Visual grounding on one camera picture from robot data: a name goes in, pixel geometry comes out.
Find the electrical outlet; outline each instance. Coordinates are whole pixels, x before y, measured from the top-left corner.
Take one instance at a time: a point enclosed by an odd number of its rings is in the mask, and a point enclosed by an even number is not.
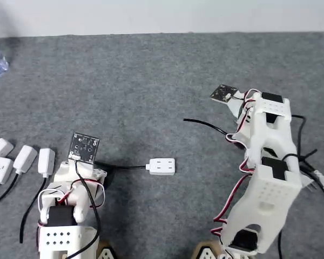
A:
[[[0,185],[6,183],[13,168],[13,161],[9,158],[0,158]]]

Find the perforated panel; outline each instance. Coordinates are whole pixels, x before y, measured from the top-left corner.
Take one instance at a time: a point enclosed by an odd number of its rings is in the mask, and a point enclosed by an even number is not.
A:
[[[263,98],[258,98],[255,104],[255,113],[271,113],[279,116],[286,117],[287,120],[291,120],[291,110],[289,108],[289,100],[284,99],[283,103],[277,101],[271,101]]]
[[[39,251],[65,251],[80,248],[81,227],[41,227]]]

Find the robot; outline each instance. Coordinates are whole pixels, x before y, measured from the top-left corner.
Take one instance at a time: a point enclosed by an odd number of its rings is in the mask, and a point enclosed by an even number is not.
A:
[[[239,166],[244,176],[214,218],[222,226],[211,232],[219,236],[224,252],[220,259],[249,258],[267,251],[302,189],[289,100],[256,89],[240,93],[227,85],[220,85],[211,98],[227,105],[237,120],[237,131],[225,134],[226,140],[245,149]],[[249,184],[244,195],[222,219],[245,179]]]
[[[65,254],[76,259],[115,258],[109,248],[97,253],[100,222],[96,208],[105,202],[104,184],[108,176],[106,171],[93,167],[98,144],[98,138],[74,133],[68,161],[61,163],[53,182],[39,194],[40,259],[59,259]],[[97,229],[79,225],[91,208]]]

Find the wire bundle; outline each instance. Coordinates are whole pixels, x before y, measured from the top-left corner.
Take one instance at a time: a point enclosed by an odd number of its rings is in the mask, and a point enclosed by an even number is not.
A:
[[[221,212],[213,219],[214,222],[220,222],[220,223],[224,223],[224,224],[227,224],[227,220],[225,219],[222,219],[223,215],[226,213],[226,211],[228,210],[233,198],[234,198],[234,195],[235,193],[237,192],[237,190],[239,189],[240,185],[242,184],[242,182],[247,178],[247,177],[251,177],[252,174],[245,174],[243,177],[240,178],[240,180],[237,182],[237,184],[234,186],[234,188],[232,189],[225,205],[223,206],[223,209],[221,210]],[[213,234],[213,235],[216,235],[216,236],[221,236],[221,231],[222,231],[222,227],[219,227],[219,228],[213,228],[210,230],[210,232]]]

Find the red wire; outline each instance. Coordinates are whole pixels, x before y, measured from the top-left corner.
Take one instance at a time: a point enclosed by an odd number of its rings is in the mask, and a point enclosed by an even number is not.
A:
[[[94,180],[94,179],[88,179],[88,178],[86,178],[86,179],[84,179],[86,182],[98,182],[97,180]],[[75,180],[75,181],[73,181],[72,183],[71,183],[71,188],[72,188],[72,185],[74,184],[74,183],[76,183],[76,182],[79,182],[80,181],[80,179],[77,179],[77,180]],[[63,197],[62,197],[62,199],[60,199],[59,201],[58,201],[58,203],[63,203],[69,196],[70,196],[70,192],[69,193],[67,193],[66,195],[64,195]]]
[[[222,210],[222,213],[219,214],[217,217],[214,218],[214,221],[218,221],[221,219],[221,217],[226,213],[227,209],[229,208],[233,198],[234,198],[234,194],[237,192],[237,190],[239,189],[240,185],[242,184],[242,182],[249,176],[251,176],[252,174],[246,174],[245,176],[243,176],[239,182],[238,182],[238,185],[237,187],[234,189],[234,191],[232,192],[231,196],[229,197],[228,199],[228,202],[226,203],[224,209]]]

